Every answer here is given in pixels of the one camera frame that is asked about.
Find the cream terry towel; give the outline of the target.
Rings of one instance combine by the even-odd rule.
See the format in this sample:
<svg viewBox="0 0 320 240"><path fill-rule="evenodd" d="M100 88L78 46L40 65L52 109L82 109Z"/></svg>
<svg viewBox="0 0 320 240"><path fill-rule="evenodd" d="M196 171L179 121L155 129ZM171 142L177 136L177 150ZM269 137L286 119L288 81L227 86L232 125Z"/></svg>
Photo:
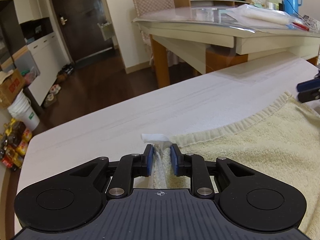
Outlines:
<svg viewBox="0 0 320 240"><path fill-rule="evenodd" d="M171 144L206 161L226 157L297 188L307 202L299 229L309 238L319 239L319 110L298 102L290 93L226 126L170 138L143 134L142 140L155 147L149 188L190 186L188 177L174 175Z"/></svg>

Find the clear plastic bag with cloth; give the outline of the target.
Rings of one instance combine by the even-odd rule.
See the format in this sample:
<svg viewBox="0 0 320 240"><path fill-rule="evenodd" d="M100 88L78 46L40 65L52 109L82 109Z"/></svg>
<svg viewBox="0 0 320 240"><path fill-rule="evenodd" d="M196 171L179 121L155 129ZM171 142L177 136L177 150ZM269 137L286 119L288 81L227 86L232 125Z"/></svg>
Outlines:
<svg viewBox="0 0 320 240"><path fill-rule="evenodd" d="M294 23L303 24L300 18L293 17L286 12L258 8L248 4L226 9L225 13L238 23L253 28L278 29L292 26Z"/></svg>

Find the shoes on floor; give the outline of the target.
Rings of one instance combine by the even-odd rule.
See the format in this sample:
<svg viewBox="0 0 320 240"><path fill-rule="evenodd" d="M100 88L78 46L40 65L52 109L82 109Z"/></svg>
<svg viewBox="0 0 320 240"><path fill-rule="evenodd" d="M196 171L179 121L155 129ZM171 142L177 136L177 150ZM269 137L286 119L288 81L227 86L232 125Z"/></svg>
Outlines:
<svg viewBox="0 0 320 240"><path fill-rule="evenodd" d="M44 108L48 108L56 101L56 96L59 94L61 90L60 84L65 82L68 77L74 72L74 66L72 64L67 64L62 67L62 69L58 72L56 80L52 87L50 88L45 101L43 103Z"/></svg>

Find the cooking oil bottles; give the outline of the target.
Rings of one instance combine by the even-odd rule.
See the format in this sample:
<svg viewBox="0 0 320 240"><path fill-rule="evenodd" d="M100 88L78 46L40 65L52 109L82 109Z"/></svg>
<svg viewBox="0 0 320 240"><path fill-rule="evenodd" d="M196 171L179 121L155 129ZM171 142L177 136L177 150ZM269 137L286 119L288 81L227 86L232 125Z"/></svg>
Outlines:
<svg viewBox="0 0 320 240"><path fill-rule="evenodd" d="M1 134L1 163L11 171L21 169L33 134L21 121L12 118Z"/></svg>

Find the cream dining table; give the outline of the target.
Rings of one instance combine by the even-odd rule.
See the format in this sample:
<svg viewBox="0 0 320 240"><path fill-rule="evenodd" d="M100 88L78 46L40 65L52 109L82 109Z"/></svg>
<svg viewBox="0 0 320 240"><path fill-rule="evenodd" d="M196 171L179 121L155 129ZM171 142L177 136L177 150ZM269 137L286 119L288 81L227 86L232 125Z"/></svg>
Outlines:
<svg viewBox="0 0 320 240"><path fill-rule="evenodd" d="M319 33L292 25L286 28L247 27L225 13L230 7L181 7L161 21L135 18L149 34L158 86L170 85L166 50L207 74L236 64L291 53L313 64L319 56Z"/></svg>

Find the white plastic bucket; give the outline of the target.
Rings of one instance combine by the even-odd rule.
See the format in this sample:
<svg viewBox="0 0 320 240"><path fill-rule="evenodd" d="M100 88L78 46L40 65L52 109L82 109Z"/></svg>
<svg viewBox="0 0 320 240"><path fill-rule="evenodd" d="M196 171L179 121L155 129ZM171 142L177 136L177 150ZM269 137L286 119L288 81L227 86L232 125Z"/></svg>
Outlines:
<svg viewBox="0 0 320 240"><path fill-rule="evenodd" d="M10 115L23 122L27 128L34 131L40 123L40 119L31 106L30 99L20 91L13 103L8 107Z"/></svg>

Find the cardboard box with red label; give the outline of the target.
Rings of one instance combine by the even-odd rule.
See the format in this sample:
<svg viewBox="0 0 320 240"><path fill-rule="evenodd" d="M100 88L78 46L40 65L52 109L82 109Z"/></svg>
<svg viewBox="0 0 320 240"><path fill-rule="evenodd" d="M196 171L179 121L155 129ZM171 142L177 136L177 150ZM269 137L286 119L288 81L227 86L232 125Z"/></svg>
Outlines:
<svg viewBox="0 0 320 240"><path fill-rule="evenodd" d="M0 102L1 108L9 107L25 85L24 77L18 69L1 71Z"/></svg>

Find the wooden side shelf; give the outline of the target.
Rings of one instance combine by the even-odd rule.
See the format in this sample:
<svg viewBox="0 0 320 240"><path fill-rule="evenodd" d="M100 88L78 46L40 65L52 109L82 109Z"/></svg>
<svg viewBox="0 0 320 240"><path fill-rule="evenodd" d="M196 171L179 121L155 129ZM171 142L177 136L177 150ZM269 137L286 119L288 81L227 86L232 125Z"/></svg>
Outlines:
<svg viewBox="0 0 320 240"><path fill-rule="evenodd" d="M181 7L238 7L250 4L250 1L240 0L174 0L175 8Z"/></svg>

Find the white and grey cabinet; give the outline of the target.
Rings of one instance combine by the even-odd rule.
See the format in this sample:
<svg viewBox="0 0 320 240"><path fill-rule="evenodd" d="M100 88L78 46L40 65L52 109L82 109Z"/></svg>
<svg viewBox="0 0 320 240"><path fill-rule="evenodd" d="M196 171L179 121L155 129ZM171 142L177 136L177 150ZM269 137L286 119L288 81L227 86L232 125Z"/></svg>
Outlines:
<svg viewBox="0 0 320 240"><path fill-rule="evenodd" d="M15 67L31 79L31 97L42 105L58 72L68 64L47 1L1 0L1 27Z"/></svg>

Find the dark brown door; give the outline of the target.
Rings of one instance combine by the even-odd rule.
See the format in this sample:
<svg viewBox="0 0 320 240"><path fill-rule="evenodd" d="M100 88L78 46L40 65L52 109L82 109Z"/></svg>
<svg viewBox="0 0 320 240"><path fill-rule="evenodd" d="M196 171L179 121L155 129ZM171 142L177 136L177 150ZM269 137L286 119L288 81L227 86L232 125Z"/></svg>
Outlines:
<svg viewBox="0 0 320 240"><path fill-rule="evenodd" d="M113 47L100 29L106 23L101 0L52 0L52 5L73 61Z"/></svg>

